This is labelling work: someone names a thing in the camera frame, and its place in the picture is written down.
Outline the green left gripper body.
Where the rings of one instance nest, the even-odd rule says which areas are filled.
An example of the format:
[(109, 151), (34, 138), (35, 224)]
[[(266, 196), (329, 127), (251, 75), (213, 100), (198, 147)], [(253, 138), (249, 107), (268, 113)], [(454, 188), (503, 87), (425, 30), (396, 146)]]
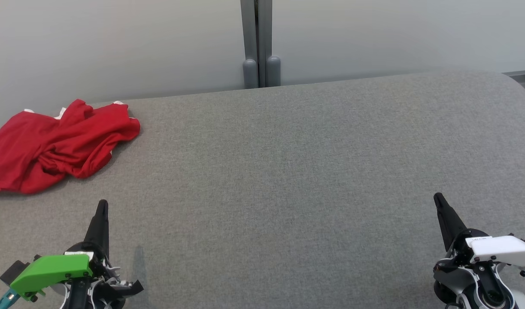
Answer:
[(10, 305), (34, 303), (52, 288), (64, 297), (62, 309), (121, 309), (144, 288), (122, 280), (107, 258), (97, 258), (80, 242), (60, 255), (36, 255), (33, 262), (10, 266)]

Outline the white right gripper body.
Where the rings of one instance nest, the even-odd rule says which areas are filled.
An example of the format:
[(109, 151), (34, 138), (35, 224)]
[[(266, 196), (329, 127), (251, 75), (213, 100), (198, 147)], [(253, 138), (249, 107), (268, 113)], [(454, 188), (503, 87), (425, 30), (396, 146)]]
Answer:
[(504, 265), (525, 271), (525, 240), (513, 235), (493, 237), (467, 229), (458, 234), (446, 256), (439, 260), (438, 270), (444, 273), (466, 270), (478, 275), (496, 272)]

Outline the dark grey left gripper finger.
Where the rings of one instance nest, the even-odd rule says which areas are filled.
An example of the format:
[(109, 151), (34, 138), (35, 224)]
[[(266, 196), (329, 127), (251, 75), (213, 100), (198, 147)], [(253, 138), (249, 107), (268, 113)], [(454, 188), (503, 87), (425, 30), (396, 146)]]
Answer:
[(86, 232), (84, 243), (97, 258), (107, 258), (109, 254), (109, 204), (100, 200), (95, 215)]

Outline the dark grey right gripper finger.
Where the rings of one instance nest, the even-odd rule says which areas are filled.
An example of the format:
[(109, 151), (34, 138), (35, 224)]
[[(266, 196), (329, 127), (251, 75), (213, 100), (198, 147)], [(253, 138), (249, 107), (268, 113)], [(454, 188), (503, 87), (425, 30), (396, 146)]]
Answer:
[(458, 234), (463, 233), (467, 227), (441, 192), (435, 193), (433, 199), (437, 209), (443, 245), (445, 250), (448, 251)]

